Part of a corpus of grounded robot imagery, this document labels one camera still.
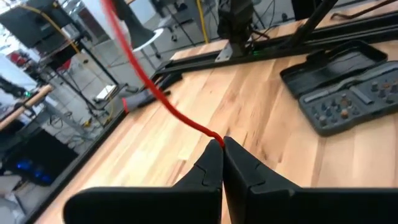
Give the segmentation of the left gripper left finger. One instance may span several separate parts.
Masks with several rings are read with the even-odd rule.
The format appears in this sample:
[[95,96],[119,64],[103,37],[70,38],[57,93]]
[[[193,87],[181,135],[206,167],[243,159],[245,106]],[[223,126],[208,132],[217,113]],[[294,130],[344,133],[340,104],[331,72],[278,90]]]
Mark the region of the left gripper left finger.
[[171,187],[93,187],[69,198],[65,224],[220,224],[223,151],[211,140]]

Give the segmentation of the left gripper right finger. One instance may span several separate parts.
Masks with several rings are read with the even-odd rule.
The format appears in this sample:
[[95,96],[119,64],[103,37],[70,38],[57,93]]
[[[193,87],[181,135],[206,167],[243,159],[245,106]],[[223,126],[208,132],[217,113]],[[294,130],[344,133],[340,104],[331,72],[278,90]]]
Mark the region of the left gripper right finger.
[[398,224],[398,188],[305,188],[224,138],[232,224]]

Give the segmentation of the grey glove with red cuff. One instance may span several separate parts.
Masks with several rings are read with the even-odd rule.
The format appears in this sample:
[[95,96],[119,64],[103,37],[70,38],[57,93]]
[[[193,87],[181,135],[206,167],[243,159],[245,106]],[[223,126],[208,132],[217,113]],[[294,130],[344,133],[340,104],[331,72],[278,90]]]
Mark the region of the grey glove with red cuff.
[[[164,75],[155,82],[155,85],[165,96],[168,96],[171,94],[171,91],[167,90],[167,88],[171,87],[173,84],[181,81],[182,79],[183,77],[181,73]],[[157,98],[153,95],[153,93],[146,88],[135,95],[122,98],[122,103],[124,111],[128,113],[137,108],[145,107],[156,100]]]

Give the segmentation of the black computer tower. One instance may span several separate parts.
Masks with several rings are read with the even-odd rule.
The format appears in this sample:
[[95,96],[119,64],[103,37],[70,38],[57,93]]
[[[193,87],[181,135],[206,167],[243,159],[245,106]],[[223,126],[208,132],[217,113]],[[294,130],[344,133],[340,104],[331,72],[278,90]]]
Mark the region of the black computer tower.
[[44,187],[78,157],[78,153],[44,130],[13,146],[2,159],[2,168]]

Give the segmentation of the grey screwdriver bit case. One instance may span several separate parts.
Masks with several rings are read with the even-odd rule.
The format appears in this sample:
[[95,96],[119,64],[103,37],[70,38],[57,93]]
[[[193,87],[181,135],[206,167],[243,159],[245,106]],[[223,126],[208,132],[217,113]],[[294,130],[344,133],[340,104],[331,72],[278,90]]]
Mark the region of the grey screwdriver bit case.
[[398,60],[360,40],[309,54],[280,77],[321,136],[398,112]]

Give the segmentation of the white power strip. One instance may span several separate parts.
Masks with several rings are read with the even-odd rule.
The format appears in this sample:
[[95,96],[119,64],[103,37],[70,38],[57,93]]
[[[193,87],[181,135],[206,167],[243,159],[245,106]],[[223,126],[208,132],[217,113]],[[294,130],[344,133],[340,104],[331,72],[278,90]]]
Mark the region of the white power strip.
[[116,85],[106,85],[94,98],[94,102],[106,101],[117,89]]

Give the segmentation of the wooden desk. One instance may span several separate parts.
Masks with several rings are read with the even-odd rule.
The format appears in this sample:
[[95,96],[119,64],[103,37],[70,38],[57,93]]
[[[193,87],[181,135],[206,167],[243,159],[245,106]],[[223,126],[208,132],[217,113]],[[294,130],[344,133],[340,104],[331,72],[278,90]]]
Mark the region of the wooden desk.
[[47,95],[53,91],[52,85],[45,85],[40,87],[39,90],[27,100],[22,101],[22,104],[13,109],[2,119],[0,119],[0,131],[11,124],[15,119],[17,119],[25,110],[31,109],[33,106],[44,103]]

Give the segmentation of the white floor lamp stand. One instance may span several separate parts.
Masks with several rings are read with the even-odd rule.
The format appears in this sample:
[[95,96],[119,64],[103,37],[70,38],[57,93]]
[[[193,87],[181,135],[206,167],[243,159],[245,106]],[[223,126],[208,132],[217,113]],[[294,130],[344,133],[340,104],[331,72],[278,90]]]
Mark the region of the white floor lamp stand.
[[147,47],[148,45],[153,44],[154,41],[155,41],[157,38],[159,38],[159,37],[162,35],[163,32],[164,32],[164,28],[156,29],[156,30],[154,31],[154,36],[153,36],[151,39],[149,39],[146,43],[140,45],[140,46],[137,47],[137,48],[134,48],[134,49],[133,49],[133,52],[140,51],[140,50],[142,50],[143,48]]

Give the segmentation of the black monitor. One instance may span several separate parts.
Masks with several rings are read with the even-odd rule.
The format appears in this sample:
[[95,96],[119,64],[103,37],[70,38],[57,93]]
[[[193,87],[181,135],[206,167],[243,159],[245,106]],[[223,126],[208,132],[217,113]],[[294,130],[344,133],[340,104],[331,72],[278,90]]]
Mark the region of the black monitor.
[[[26,5],[45,13],[59,28],[72,23],[70,16],[56,0],[28,0]],[[22,7],[14,7],[0,14],[0,24],[28,48],[46,50],[65,40],[41,14]]]

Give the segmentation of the silver frame bracket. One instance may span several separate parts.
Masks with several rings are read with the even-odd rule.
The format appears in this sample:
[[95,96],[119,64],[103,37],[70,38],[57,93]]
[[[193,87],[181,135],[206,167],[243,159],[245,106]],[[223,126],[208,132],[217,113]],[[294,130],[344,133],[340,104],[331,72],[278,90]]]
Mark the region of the silver frame bracket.
[[236,43],[228,43],[218,54],[215,62],[224,62],[228,61],[235,57],[240,57],[242,55],[241,48],[239,44]]

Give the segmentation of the black diagonal frame brace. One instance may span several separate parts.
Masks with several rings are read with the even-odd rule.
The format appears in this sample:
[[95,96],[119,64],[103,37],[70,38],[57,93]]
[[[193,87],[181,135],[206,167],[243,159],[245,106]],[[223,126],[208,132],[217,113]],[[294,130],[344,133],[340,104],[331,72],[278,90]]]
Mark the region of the black diagonal frame brace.
[[285,43],[286,47],[300,45],[316,28],[322,19],[328,14],[338,0],[323,0],[314,13],[308,18],[307,22],[299,27],[295,34]]

